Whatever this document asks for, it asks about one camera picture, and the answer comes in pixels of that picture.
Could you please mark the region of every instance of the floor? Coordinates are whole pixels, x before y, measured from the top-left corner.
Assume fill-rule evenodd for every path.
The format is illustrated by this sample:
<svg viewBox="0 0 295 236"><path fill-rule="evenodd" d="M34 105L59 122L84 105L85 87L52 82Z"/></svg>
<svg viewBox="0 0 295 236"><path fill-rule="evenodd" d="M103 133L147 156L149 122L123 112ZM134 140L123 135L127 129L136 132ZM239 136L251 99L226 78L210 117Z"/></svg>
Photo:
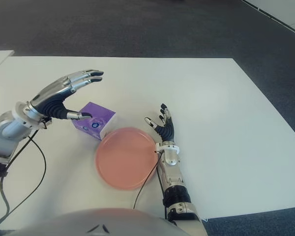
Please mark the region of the floor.
<svg viewBox="0 0 295 236"><path fill-rule="evenodd" d="M0 50L8 49L234 58L295 131L295 34L240 0L0 0ZM209 236L295 236L295 208L210 219L205 227Z"/></svg>

